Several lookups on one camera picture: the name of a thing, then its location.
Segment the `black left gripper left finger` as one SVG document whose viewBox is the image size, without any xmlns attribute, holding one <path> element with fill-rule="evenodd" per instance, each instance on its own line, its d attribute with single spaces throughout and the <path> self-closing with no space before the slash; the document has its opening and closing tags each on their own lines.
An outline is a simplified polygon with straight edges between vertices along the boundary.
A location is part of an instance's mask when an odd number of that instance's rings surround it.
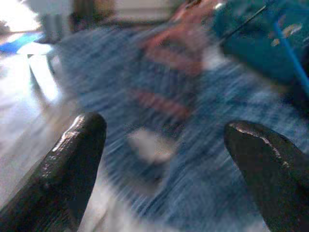
<svg viewBox="0 0 309 232">
<path fill-rule="evenodd" d="M 99 113 L 78 115 L 4 203 L 1 231 L 78 231 L 95 185 L 106 133 L 106 121 Z"/>
</svg>

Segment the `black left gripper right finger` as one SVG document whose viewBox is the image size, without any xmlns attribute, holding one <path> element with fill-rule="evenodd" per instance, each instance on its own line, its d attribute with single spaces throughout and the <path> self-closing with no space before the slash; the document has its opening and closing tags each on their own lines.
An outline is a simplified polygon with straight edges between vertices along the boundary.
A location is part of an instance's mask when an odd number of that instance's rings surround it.
<svg viewBox="0 0 309 232">
<path fill-rule="evenodd" d="M 309 230 L 309 157 L 258 123 L 231 121 L 225 146 L 272 232 Z"/>
</svg>

